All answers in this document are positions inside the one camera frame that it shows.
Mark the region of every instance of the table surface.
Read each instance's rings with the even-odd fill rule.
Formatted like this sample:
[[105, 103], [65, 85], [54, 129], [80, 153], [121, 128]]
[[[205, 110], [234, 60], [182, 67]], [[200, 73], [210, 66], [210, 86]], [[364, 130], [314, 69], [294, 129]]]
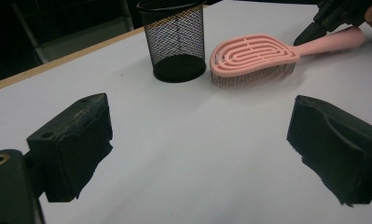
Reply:
[[[239, 35], [292, 44], [316, 12], [236, 1], [206, 7], [206, 62]], [[242, 91], [216, 88], [209, 68], [186, 83], [156, 80], [139, 32], [0, 86], [0, 149], [26, 153], [30, 134], [76, 100], [106, 92], [114, 149], [78, 200], [40, 198], [48, 224], [372, 224], [372, 202], [341, 205], [286, 141], [297, 95], [372, 124], [372, 28], [361, 29], [360, 48], [304, 57], [289, 78]]]

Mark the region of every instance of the pink hairbrush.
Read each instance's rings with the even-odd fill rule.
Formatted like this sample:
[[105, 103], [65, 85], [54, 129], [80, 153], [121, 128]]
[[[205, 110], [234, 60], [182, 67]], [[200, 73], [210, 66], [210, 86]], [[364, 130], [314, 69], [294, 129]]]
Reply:
[[359, 47], [365, 38], [357, 27], [288, 46], [269, 35], [247, 35], [218, 45], [211, 56], [212, 83], [220, 88], [253, 84], [293, 73], [301, 56]]

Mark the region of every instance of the mesh pencil cup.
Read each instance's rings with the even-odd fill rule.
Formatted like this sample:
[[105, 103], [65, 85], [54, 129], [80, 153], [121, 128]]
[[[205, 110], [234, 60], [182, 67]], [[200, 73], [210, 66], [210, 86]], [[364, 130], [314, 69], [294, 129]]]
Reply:
[[157, 79], [186, 82], [205, 72], [203, 3], [205, 0], [144, 0], [137, 5]]

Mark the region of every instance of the gray floor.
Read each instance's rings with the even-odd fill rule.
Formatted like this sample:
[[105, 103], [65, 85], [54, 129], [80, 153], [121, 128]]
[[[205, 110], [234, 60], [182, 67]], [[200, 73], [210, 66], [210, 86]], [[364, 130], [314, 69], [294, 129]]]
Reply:
[[132, 29], [131, 17], [121, 17], [41, 45], [40, 58], [50, 62]]

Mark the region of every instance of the hairbrush handle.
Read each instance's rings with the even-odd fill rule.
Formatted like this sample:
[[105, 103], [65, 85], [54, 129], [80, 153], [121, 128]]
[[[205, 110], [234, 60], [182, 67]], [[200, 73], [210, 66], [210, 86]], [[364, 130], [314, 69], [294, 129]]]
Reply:
[[351, 49], [363, 44], [365, 37], [360, 28], [352, 26], [331, 35], [292, 47], [300, 56], [323, 53], [339, 49]]

